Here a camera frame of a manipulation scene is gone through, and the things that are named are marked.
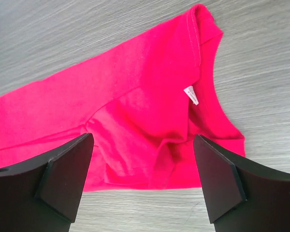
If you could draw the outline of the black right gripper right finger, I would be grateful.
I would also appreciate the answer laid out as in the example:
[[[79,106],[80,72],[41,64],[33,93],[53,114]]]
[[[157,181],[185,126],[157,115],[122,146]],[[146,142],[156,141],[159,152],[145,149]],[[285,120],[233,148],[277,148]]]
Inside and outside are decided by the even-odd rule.
[[[217,232],[290,232],[290,173],[202,135],[193,145],[209,221]]]

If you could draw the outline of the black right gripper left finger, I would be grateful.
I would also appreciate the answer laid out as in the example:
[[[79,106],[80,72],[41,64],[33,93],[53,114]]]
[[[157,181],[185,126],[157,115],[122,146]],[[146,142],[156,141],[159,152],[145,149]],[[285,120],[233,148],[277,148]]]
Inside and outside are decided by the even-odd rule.
[[[94,138],[0,168],[0,232],[67,232],[75,222]]]

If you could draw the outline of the red t shirt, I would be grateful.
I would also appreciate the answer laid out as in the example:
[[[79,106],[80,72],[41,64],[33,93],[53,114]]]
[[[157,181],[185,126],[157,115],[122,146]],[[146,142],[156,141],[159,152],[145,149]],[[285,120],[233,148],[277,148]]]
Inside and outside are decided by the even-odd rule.
[[[1,96],[0,168],[91,133],[85,191],[198,188],[196,135],[245,155],[245,138],[214,88],[222,36],[198,4],[103,54]]]

